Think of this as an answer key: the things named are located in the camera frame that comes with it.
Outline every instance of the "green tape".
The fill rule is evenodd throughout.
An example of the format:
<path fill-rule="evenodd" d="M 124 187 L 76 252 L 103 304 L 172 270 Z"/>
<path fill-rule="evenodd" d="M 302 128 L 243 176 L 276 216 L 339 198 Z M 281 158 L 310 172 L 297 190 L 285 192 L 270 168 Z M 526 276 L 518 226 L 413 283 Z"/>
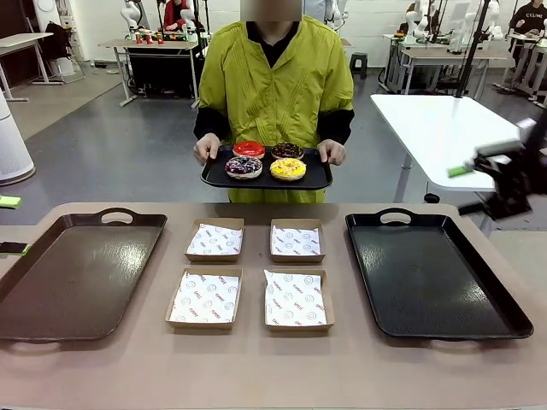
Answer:
<path fill-rule="evenodd" d="M 20 254 L 8 254 L 8 253 L 6 253 L 6 254 L 0 254 L 0 255 L 2 255 L 2 256 L 4 256 L 4 255 L 7 255 L 7 256 L 25 256 L 28 253 L 28 250 L 30 248 L 31 248 L 31 245 L 27 245 L 25 250 L 23 250 Z"/>
<path fill-rule="evenodd" d="M 473 170 L 469 171 L 467 167 L 456 167 L 448 170 L 448 178 L 461 177 L 466 173 L 472 173 Z"/>
<path fill-rule="evenodd" d="M 17 209 L 21 205 L 21 199 L 17 196 L 0 196 L 0 208 Z"/>

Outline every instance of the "hand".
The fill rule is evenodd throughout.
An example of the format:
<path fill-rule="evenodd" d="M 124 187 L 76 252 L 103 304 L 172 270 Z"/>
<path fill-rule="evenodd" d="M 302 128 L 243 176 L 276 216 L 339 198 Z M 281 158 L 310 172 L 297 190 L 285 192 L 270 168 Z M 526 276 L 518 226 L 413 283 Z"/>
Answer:
<path fill-rule="evenodd" d="M 326 139 L 319 145 L 317 145 L 319 155 L 321 156 L 321 162 L 327 162 L 333 165 L 342 165 L 345 161 L 346 152 L 345 147 L 341 143 Z"/>
<path fill-rule="evenodd" d="M 194 146 L 194 156 L 200 164 L 204 165 L 209 158 L 211 160 L 216 159 L 216 154 L 219 152 L 220 146 L 220 139 L 214 133 L 210 132 L 197 141 Z"/>

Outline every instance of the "chocolate donut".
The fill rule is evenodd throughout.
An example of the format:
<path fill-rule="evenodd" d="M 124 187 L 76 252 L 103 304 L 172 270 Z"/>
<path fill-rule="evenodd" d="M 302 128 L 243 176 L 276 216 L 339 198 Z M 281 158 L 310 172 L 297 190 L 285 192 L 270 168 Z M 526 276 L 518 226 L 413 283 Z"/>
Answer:
<path fill-rule="evenodd" d="M 272 156 L 276 160 L 282 160 L 284 158 L 302 160 L 304 157 L 304 150 L 295 143 L 278 143 L 272 148 Z"/>

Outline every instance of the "floor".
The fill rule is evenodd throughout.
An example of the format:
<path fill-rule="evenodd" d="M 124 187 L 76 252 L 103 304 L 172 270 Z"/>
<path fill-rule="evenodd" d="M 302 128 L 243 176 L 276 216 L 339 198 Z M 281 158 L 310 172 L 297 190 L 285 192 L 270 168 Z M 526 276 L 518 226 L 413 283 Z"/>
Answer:
<path fill-rule="evenodd" d="M 498 77 L 489 78 L 491 84 Z M 356 79 L 353 134 L 349 159 L 333 170 L 329 202 L 392 202 L 404 151 L 370 102 L 381 92 L 375 76 Z M 21 196 L 17 211 L 0 210 L 0 225 L 36 224 L 64 202 L 224 202 L 224 190 L 201 182 L 192 157 L 195 112 L 186 100 L 137 100 L 125 108 L 121 86 L 62 117 L 27 146 L 37 174 L 26 182 L 4 187 L 2 195 Z M 487 87 L 481 102 L 510 121 L 536 116 L 526 99 L 500 96 Z M 38 121 L 19 119 L 20 126 Z M 411 173 L 405 202 L 423 202 L 426 178 L 417 167 Z M 465 193 L 437 191 L 443 202 L 476 201 Z M 504 229 L 547 228 L 547 200 L 536 203 L 526 218 L 504 222 Z"/>
<path fill-rule="evenodd" d="M 119 75 L 108 74 L 104 69 L 84 67 L 84 70 L 85 80 L 63 86 L 24 85 L 14 90 L 14 97 L 30 99 L 30 102 L 9 103 L 23 139 L 55 124 L 121 82 Z"/>

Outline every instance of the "beige table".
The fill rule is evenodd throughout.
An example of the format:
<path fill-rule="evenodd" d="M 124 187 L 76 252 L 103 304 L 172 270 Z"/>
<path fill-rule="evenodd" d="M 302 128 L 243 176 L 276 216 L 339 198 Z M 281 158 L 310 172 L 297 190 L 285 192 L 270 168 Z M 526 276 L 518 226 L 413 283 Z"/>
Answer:
<path fill-rule="evenodd" d="M 351 256 L 344 216 L 387 205 L 293 207 L 231 204 L 69 204 L 57 217 L 106 207 L 163 213 L 168 222 L 117 332 L 100 343 L 62 347 L 0 343 L 2 403 L 59 409 L 214 407 L 483 408 L 547 403 L 547 304 L 524 283 L 470 220 L 447 205 L 404 206 L 456 218 L 470 242 L 535 324 L 512 343 L 409 343 L 383 337 L 370 313 Z M 175 332 L 164 322 L 188 266 L 183 243 L 195 218 L 245 217 L 244 269 L 238 319 L 231 334 Z M 279 337 L 263 325 L 262 269 L 272 218 L 321 218 L 336 324 L 328 337 Z M 16 261 L 0 260 L 0 276 Z"/>
<path fill-rule="evenodd" d="M 0 56 L 6 56 L 8 54 L 15 53 L 16 51 L 33 47 L 36 52 L 38 66 L 40 68 L 43 81 L 34 81 L 32 83 L 35 85 L 62 85 L 62 82 L 50 81 L 47 71 L 45 71 L 44 60 L 42 59 L 40 48 L 38 47 L 38 40 L 52 35 L 53 34 L 51 32 L 22 32 L 13 36 L 0 38 Z M 0 63 L 0 80 L 2 80 L 3 89 L 6 93 L 6 101 L 10 103 L 28 101 L 28 98 L 13 97 L 9 88 L 8 79 L 3 71 L 2 63 Z"/>
<path fill-rule="evenodd" d="M 482 91 L 485 88 L 486 83 L 486 74 L 490 62 L 492 61 L 503 61 L 507 60 L 509 53 L 506 51 L 495 51 L 495 50 L 477 50 L 475 57 L 473 59 L 473 70 L 480 65 L 484 65 L 484 70 L 480 78 L 479 86 L 475 93 L 474 99 L 479 99 Z M 408 69 L 409 77 L 407 79 L 407 87 L 405 94 L 409 94 L 410 83 L 412 81 L 412 74 L 415 67 L 419 66 L 435 66 L 437 67 L 437 72 L 433 79 L 433 83 L 436 84 L 438 81 L 438 76 L 440 74 L 440 69 L 443 66 L 457 65 L 461 66 L 465 64 L 464 54 L 455 55 L 449 53 L 446 49 L 440 48 L 412 48 L 403 50 L 403 60 L 401 62 L 402 66 L 405 66 Z"/>
<path fill-rule="evenodd" d="M 124 69 L 121 65 L 120 52 L 118 49 L 123 49 L 125 55 L 127 56 L 136 56 L 136 57 L 152 57 L 152 58 L 190 58 L 191 64 L 191 79 L 192 86 L 194 88 L 194 103 L 192 108 L 197 107 L 199 104 L 199 89 L 197 88 L 197 77 L 196 77 L 196 68 L 194 64 L 194 54 L 193 50 L 198 46 L 197 43 L 191 43 L 187 41 L 166 41 L 165 44 L 159 45 L 154 43 L 151 45 L 148 44 L 137 44 L 133 40 L 112 40 L 107 43 L 102 43 L 99 47 L 106 47 L 107 49 L 113 49 L 116 56 L 116 63 L 118 64 L 118 70 L 120 71 L 121 83 L 123 85 L 123 91 L 126 93 L 125 101 L 120 102 L 120 107 L 125 107 L 128 103 L 133 102 L 137 99 L 137 96 L 134 96 L 129 91 L 127 86 L 127 81 Z M 178 54 L 132 54 L 131 49 L 148 49 L 148 50 L 177 50 Z"/>

